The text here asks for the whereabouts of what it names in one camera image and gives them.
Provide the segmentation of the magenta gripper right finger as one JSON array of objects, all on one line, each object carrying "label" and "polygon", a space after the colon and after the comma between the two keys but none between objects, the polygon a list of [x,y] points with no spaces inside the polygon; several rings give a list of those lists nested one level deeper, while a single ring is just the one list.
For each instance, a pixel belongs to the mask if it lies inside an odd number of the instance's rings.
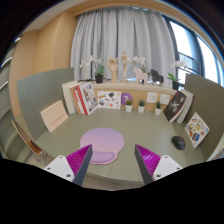
[{"label": "magenta gripper right finger", "polygon": [[145,185],[182,169],[170,156],[159,156],[138,144],[135,145],[134,154]]}]

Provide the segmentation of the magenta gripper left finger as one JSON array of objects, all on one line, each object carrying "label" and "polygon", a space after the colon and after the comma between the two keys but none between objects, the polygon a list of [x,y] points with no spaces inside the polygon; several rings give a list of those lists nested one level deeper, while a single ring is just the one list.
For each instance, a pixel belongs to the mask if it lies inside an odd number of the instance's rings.
[{"label": "magenta gripper left finger", "polygon": [[81,186],[92,154],[92,145],[87,145],[67,157],[59,155],[44,170]]}]

